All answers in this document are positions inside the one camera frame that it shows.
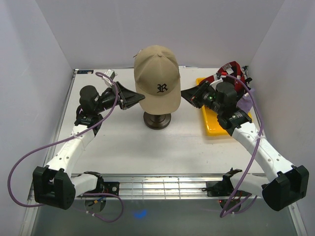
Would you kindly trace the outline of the beige baseball cap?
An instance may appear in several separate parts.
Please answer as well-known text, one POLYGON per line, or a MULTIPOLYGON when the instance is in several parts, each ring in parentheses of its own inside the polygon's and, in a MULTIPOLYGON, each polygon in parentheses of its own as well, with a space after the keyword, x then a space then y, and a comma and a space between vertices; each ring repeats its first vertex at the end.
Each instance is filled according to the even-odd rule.
POLYGON ((145 96, 140 106, 151 115, 178 110, 181 103, 181 76, 174 53, 160 45, 148 46, 134 57, 136 92, 145 96))

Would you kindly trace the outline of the lavender baseball cap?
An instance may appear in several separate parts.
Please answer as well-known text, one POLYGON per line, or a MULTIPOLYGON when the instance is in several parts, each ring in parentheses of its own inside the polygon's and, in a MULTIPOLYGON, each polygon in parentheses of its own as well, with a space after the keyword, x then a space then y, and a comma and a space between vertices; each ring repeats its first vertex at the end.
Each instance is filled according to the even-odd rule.
POLYGON ((253 101, 248 92, 246 92, 241 99, 237 102, 237 107, 246 113, 249 113, 253 107, 253 101))

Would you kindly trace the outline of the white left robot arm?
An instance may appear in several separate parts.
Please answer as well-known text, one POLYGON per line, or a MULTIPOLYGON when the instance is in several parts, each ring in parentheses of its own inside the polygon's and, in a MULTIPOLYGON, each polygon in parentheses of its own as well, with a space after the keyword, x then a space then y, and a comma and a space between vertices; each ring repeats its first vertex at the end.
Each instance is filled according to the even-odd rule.
POLYGON ((32 174, 34 198, 37 203, 68 209, 74 199, 85 193, 100 196, 105 189, 101 174, 86 171, 72 176, 73 168, 101 128, 101 112, 119 106, 126 110, 145 98, 144 95, 126 89, 114 82, 102 94, 94 86, 80 90, 80 105, 72 139, 64 143, 58 153, 45 167, 36 167, 32 174))

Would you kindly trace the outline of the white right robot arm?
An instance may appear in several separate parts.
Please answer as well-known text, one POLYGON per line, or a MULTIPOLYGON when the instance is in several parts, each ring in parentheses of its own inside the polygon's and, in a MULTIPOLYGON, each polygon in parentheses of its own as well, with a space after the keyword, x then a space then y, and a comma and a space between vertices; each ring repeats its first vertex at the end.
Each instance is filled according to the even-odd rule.
POLYGON ((206 191, 220 195, 234 195, 244 191, 264 199, 273 210, 280 211, 305 197, 309 171, 285 159, 262 136, 252 119, 237 107, 238 94, 234 85, 219 82, 213 87, 208 81, 181 92, 182 98, 196 108, 203 106, 217 114, 219 125, 237 140, 265 173, 265 177, 245 174, 240 169, 230 170, 222 180, 206 191))

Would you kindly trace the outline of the yellow plastic tray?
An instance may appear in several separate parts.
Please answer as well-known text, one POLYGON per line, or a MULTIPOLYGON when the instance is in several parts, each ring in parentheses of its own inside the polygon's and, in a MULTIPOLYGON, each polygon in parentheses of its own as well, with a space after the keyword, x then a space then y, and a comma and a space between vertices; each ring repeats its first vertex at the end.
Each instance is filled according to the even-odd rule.
POLYGON ((234 129, 241 127, 241 124, 252 122, 248 113, 237 107, 240 96, 232 83, 223 81, 213 88, 215 97, 211 107, 200 108, 209 136, 231 136, 234 129))

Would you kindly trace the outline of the beige mannequin head stand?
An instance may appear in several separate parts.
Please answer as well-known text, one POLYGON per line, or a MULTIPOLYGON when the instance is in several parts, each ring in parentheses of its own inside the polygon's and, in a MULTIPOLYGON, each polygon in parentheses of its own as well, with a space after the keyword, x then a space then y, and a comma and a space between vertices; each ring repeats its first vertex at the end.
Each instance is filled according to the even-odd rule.
POLYGON ((143 120, 148 128, 153 130, 161 130, 170 124, 171 114, 152 115, 144 112, 143 120))

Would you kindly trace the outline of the red baseball cap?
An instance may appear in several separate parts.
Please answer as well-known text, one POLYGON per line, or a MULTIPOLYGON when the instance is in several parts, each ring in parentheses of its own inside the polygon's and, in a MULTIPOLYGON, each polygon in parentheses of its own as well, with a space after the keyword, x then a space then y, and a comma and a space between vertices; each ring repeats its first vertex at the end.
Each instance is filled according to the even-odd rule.
MULTIPOLYGON (((217 72, 218 73, 227 72, 228 75, 232 75, 232 76, 240 79, 243 83, 246 82, 246 77, 244 74, 245 71, 244 71, 244 69, 241 68, 239 63, 237 63, 236 61, 232 61, 232 62, 229 62, 229 63, 223 65, 217 72)), ((210 83, 212 83, 214 81, 214 75, 209 76, 203 80, 209 81, 210 83)), ((226 78, 226 80, 228 82, 234 84, 235 90, 237 92, 241 92, 244 89, 244 87, 238 81, 235 81, 234 79, 231 79, 231 78, 226 78)))

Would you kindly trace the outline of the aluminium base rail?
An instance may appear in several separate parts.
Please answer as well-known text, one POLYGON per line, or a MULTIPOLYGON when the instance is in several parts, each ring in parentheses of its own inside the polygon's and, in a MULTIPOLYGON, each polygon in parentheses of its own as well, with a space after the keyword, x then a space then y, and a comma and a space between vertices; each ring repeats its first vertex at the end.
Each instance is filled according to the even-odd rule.
POLYGON ((85 172, 69 177, 67 173, 36 174, 31 197, 40 204, 67 209, 76 198, 113 197, 122 200, 204 199, 228 197, 242 175, 222 177, 186 176, 107 176, 85 172))

